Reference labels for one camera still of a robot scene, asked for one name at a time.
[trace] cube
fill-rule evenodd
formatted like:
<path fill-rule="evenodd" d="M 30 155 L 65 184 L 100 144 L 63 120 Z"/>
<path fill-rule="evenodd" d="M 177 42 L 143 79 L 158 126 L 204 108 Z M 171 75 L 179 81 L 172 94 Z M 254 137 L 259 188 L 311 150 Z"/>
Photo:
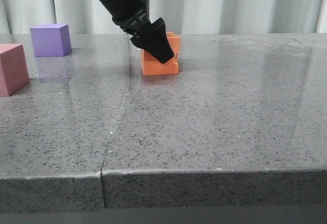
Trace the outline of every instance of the cube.
<path fill-rule="evenodd" d="M 141 50 L 141 68 L 144 76 L 154 75 L 167 75 L 167 74 L 178 74 L 178 53 L 180 39 L 179 36 L 173 32 L 167 32 L 167 39 L 174 52 L 174 57 L 166 63 L 162 64 L 159 60 L 153 57 L 150 53 L 145 50 Z"/>
<path fill-rule="evenodd" d="M 21 44 L 0 44 L 0 96 L 11 96 L 30 81 Z"/>
<path fill-rule="evenodd" d="M 68 24 L 40 24 L 30 32 L 35 57 L 62 57 L 72 50 Z"/>

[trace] robotic arm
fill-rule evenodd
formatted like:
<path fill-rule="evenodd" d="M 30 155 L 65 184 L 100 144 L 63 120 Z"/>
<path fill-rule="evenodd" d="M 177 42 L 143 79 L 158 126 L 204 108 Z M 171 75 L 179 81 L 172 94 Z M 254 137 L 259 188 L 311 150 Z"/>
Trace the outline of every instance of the robotic arm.
<path fill-rule="evenodd" d="M 153 24 L 149 20 L 149 0 L 99 0 L 112 15 L 112 21 L 124 32 L 133 35 L 132 43 L 148 51 L 161 63 L 172 57 L 166 36 L 166 26 L 162 18 Z"/>

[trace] gray granite countertop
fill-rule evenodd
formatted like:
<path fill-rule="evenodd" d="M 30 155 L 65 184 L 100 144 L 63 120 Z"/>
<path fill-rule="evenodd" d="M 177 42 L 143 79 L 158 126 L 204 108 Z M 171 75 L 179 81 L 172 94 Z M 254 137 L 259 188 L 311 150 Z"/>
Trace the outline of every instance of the gray granite countertop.
<path fill-rule="evenodd" d="M 73 35 L 0 97 L 0 212 L 327 203 L 327 34 L 181 36 L 143 77 L 126 35 Z"/>

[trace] orange cube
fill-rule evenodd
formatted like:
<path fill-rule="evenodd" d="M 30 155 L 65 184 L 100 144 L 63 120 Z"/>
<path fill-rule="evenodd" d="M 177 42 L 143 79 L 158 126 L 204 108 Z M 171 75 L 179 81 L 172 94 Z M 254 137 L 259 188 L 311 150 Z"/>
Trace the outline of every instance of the orange cube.
<path fill-rule="evenodd" d="M 159 60 L 153 57 L 145 50 L 141 50 L 141 68 L 144 76 L 154 75 L 167 75 L 167 74 L 178 74 L 178 60 L 177 56 L 179 53 L 180 39 L 179 36 L 173 32 L 167 32 L 168 42 L 174 52 L 174 57 L 171 58 L 164 64 L 161 64 Z"/>

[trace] curtain fold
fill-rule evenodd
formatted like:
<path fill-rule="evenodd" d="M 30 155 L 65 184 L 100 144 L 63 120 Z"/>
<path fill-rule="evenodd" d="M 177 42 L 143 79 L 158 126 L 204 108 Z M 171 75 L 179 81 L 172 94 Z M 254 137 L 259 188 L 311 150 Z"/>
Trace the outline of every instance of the curtain fold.
<path fill-rule="evenodd" d="M 327 32 L 326 0 L 150 0 L 151 20 L 159 17 L 177 34 Z M 41 23 L 123 34 L 98 0 L 0 0 L 0 33 L 28 34 Z"/>

